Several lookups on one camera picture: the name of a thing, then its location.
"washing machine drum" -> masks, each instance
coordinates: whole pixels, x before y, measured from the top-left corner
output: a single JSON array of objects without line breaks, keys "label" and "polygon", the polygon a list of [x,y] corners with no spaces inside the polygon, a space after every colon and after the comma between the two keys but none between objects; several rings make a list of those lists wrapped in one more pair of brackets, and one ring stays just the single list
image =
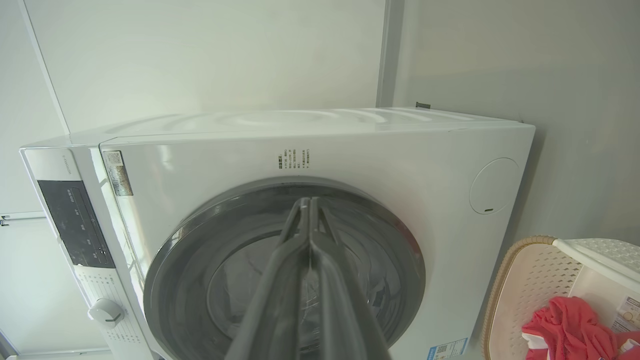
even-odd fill
[{"label": "washing machine drum", "polygon": [[[402,335],[425,284],[422,254],[408,228],[346,185],[279,179],[248,184],[205,203],[154,258],[145,281],[145,316],[169,355],[176,360],[224,358],[301,197],[325,199],[388,345]],[[313,270],[301,289],[301,358],[313,359],[320,346],[319,283]]]}]

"red cloth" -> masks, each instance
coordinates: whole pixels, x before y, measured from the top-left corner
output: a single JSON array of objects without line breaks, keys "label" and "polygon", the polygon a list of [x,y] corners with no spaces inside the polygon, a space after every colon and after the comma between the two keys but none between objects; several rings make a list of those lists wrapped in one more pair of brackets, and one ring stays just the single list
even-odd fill
[{"label": "red cloth", "polygon": [[[598,323],[598,315],[578,297],[552,298],[548,307],[533,314],[522,332],[541,336],[550,360],[614,360],[618,355],[614,333]],[[527,354],[527,360],[546,358],[546,349]]]},{"label": "red cloth", "polygon": [[[621,332],[616,334],[616,339],[618,340],[618,345],[626,343],[627,340],[635,340],[636,343],[640,343],[640,331],[630,331],[630,332]],[[622,353],[618,357],[618,360],[638,360],[640,359],[640,347],[635,346],[631,350]]]}]

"white wall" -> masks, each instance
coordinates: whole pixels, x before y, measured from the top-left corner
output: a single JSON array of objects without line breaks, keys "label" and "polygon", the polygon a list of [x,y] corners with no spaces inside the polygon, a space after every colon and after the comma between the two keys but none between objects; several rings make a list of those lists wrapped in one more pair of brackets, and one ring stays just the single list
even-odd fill
[{"label": "white wall", "polygon": [[374,106],[384,0],[27,0],[71,132],[166,113]]},{"label": "white wall", "polygon": [[[18,149],[64,131],[16,0],[0,1],[0,215],[41,211]],[[45,219],[0,227],[0,332],[22,354],[102,348]]]},{"label": "white wall", "polygon": [[62,135],[17,0],[0,1],[0,215],[40,211],[20,146]]},{"label": "white wall", "polygon": [[537,127],[506,242],[640,245],[640,2],[408,1],[395,105]]}]

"laundry basket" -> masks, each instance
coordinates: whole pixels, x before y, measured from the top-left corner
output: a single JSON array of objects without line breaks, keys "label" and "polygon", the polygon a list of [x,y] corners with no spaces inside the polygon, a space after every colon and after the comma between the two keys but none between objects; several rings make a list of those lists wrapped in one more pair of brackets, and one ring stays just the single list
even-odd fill
[{"label": "laundry basket", "polygon": [[[598,313],[600,323],[620,326],[620,316],[630,313],[618,315],[619,309],[626,309],[629,298],[640,301],[640,247],[612,239],[549,236],[514,244],[500,266],[484,316],[484,358],[524,360],[528,347],[522,326],[556,296],[580,297]],[[640,323],[640,314],[631,316],[627,327]]]}]

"white washing machine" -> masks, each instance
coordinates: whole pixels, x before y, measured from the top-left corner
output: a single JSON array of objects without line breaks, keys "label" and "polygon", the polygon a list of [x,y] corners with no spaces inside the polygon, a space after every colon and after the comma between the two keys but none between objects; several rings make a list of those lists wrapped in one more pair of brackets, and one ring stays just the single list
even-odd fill
[{"label": "white washing machine", "polygon": [[[222,359],[293,203],[331,204],[396,360],[462,354],[534,127],[421,108],[169,115],[22,155],[116,359]],[[300,347],[317,355],[317,278]]]}]

